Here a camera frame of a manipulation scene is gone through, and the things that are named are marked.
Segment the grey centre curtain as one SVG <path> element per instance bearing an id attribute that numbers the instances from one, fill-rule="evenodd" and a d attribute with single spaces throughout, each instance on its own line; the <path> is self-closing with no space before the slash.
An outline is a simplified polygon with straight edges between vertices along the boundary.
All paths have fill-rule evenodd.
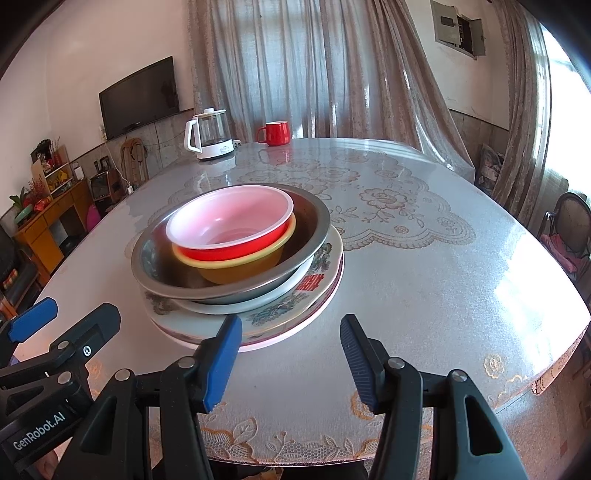
<path id="1" fill-rule="evenodd" d="M 190 1 L 193 103 L 252 142 L 284 121 L 297 138 L 409 145 L 466 180 L 475 166 L 403 1 Z"/>

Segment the round back chair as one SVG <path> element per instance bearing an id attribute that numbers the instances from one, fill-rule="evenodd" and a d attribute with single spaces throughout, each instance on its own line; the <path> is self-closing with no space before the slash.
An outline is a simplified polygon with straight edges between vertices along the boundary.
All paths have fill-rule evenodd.
<path id="1" fill-rule="evenodd" d="M 567 277 L 580 281 L 590 267 L 590 206 L 583 196 L 563 193 L 544 214 L 538 239 Z"/>

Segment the grey right curtain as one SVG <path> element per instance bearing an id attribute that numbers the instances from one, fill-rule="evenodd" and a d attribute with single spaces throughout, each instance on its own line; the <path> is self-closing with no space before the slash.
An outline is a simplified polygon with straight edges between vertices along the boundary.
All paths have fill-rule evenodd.
<path id="1" fill-rule="evenodd" d="M 535 229 L 551 129 L 552 86 L 540 22 L 517 1 L 493 3 L 508 69 L 509 137 L 493 199 Z"/>

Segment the white glass electric kettle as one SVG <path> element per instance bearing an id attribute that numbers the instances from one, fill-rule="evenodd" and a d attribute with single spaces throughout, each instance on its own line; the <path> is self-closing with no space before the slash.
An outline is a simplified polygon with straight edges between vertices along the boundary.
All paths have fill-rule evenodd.
<path id="1" fill-rule="evenodd" d="M 235 152 L 225 109 L 206 108 L 185 123 L 184 149 L 198 161 L 209 161 Z"/>

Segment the red mug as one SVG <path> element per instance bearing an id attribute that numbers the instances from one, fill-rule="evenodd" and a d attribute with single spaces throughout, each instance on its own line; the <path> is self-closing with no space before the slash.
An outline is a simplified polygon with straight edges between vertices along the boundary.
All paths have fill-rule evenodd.
<path id="1" fill-rule="evenodd" d="M 267 146 L 283 146 L 290 143 L 290 124 L 287 121 L 271 121 L 256 132 L 256 142 Z"/>

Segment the black leather sofa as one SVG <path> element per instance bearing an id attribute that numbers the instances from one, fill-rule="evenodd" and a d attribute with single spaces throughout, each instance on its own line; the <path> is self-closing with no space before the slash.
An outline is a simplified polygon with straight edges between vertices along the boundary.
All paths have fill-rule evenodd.
<path id="1" fill-rule="evenodd" d="M 0 233 L 1 321 L 4 322 L 33 306 L 42 286 L 32 251 L 15 243 L 4 228 Z"/>

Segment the orange wooden desk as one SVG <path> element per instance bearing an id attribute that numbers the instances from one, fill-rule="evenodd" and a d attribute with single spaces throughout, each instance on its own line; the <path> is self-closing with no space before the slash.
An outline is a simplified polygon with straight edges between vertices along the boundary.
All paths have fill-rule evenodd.
<path id="1" fill-rule="evenodd" d="M 39 269 L 43 286 L 66 257 L 52 229 L 60 225 L 67 238 L 83 238 L 88 232 L 86 219 L 92 205 L 93 200 L 87 182 L 78 181 L 16 230 L 13 239 L 19 246 L 27 247 L 32 252 L 32 259 Z"/>

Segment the yellow plastic bowl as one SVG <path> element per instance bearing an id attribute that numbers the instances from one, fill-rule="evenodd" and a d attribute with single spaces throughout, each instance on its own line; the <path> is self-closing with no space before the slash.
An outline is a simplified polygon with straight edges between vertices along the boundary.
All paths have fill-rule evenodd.
<path id="1" fill-rule="evenodd" d="M 252 278 L 270 270 L 280 263 L 283 247 L 296 230 L 297 219 L 294 214 L 287 220 L 287 229 L 270 246 L 249 255 L 222 261 L 200 261 L 191 259 L 179 246 L 172 245 L 173 255 L 181 263 L 195 268 L 205 280 L 216 285 L 226 285 Z"/>

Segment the purple floral rim plate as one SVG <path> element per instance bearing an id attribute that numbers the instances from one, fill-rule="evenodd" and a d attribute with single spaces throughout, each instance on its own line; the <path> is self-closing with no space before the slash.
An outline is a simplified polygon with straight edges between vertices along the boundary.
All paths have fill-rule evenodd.
<path id="1" fill-rule="evenodd" d="M 280 343 L 300 333 L 328 307 L 341 284 L 345 259 L 325 274 L 308 275 L 301 281 L 304 290 L 295 288 L 286 295 L 259 309 L 239 315 L 242 319 L 240 353 L 252 352 Z M 185 310 L 163 315 L 156 313 L 156 303 L 143 301 L 148 317 L 164 335 L 187 348 L 215 336 L 221 327 L 221 316 L 204 316 Z"/>

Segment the grey curtain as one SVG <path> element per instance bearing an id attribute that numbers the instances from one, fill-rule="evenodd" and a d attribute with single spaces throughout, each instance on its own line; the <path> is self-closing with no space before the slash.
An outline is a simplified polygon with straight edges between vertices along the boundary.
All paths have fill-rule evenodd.
<path id="1" fill-rule="evenodd" d="M 493 199 L 535 229 L 551 129 L 552 86 L 540 22 L 517 1 L 493 3 L 508 69 L 509 137 Z"/>
<path id="2" fill-rule="evenodd" d="M 466 180 L 475 166 L 403 1 L 190 1 L 193 103 L 252 142 L 284 121 L 297 138 L 409 145 Z"/>

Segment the black wall television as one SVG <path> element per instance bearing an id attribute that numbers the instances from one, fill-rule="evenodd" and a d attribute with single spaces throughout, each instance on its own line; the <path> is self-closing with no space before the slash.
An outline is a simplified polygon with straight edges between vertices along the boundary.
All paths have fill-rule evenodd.
<path id="1" fill-rule="evenodd" d="M 119 80 L 98 95 L 107 140 L 180 111 L 171 56 Z"/>

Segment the wall electrical panel box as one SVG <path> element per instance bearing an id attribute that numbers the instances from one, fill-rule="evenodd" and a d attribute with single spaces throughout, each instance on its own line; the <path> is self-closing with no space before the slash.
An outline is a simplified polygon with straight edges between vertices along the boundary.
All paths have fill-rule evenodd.
<path id="1" fill-rule="evenodd" d="M 483 21 L 459 13 L 455 6 L 431 2 L 435 40 L 473 59 L 486 55 Z"/>

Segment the red plastic bowl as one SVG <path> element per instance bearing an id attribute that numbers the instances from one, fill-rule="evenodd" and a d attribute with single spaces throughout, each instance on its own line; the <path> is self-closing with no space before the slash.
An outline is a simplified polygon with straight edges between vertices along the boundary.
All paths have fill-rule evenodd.
<path id="1" fill-rule="evenodd" d="M 226 187 L 177 209 L 167 221 L 166 236 L 191 260 L 233 260 L 279 240 L 293 211 L 293 199 L 279 188 Z"/>

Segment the small shelf with items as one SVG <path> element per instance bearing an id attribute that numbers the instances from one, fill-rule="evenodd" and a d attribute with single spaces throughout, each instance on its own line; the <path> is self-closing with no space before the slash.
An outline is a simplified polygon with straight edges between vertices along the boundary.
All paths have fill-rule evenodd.
<path id="1" fill-rule="evenodd" d="M 55 199 L 73 188 L 76 177 L 66 147 L 59 141 L 43 139 L 31 153 L 33 185 Z"/>

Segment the white plate red characters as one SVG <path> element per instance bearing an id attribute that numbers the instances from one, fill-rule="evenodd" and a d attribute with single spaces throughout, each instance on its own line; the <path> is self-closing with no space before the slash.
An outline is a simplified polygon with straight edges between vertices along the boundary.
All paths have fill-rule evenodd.
<path id="1" fill-rule="evenodd" d="M 344 272 L 342 238 L 335 227 L 308 263 L 308 271 L 298 274 L 298 282 L 287 280 L 293 288 L 262 306 L 242 311 L 242 352 L 270 347 L 297 334 L 332 300 Z M 197 313 L 180 301 L 142 294 L 143 307 L 152 323 L 181 344 L 197 345 L 214 336 L 225 316 Z"/>

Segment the white plate pink roses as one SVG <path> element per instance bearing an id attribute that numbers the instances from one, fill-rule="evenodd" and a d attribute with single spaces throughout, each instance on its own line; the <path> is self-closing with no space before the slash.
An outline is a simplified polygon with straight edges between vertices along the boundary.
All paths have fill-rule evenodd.
<path id="1" fill-rule="evenodd" d="M 198 314 L 204 315 L 226 315 L 226 314 L 238 314 L 243 313 L 249 310 L 255 310 L 256 308 L 263 307 L 270 302 L 273 302 L 276 299 L 279 299 L 287 292 L 294 290 L 304 278 L 307 277 L 304 273 L 295 272 L 294 275 L 290 277 L 286 282 L 281 284 L 276 289 L 263 294 L 262 296 L 242 301 L 238 303 L 231 303 L 231 304 L 222 304 L 222 305 L 214 305 L 214 304 L 202 304 L 195 301 L 188 301 L 188 300 L 177 300 L 173 299 L 172 302 L 175 303 L 180 308 L 183 308 L 187 311 L 191 311 Z"/>

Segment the wooden chair by wall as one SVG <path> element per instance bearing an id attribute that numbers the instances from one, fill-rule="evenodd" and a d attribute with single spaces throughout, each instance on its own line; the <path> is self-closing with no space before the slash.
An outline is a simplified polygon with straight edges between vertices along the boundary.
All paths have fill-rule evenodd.
<path id="1" fill-rule="evenodd" d="M 125 140 L 120 147 L 121 176 L 133 189 L 149 180 L 147 150 L 140 138 Z"/>

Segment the stainless steel bowl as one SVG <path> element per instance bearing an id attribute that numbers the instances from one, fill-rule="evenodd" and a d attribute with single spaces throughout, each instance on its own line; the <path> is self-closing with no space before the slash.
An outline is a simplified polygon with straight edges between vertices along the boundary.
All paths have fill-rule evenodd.
<path id="1" fill-rule="evenodd" d="M 193 267 L 177 260 L 165 225 L 173 206 L 155 218 L 139 236 L 131 254 L 131 272 L 146 291 L 165 298 L 204 302 L 206 304 L 236 303 L 270 292 L 287 281 L 322 246 L 328 237 L 329 210 L 320 198 L 294 186 L 278 186 L 294 200 L 294 234 L 287 240 L 280 262 L 266 272 L 228 285 L 215 285 Z"/>

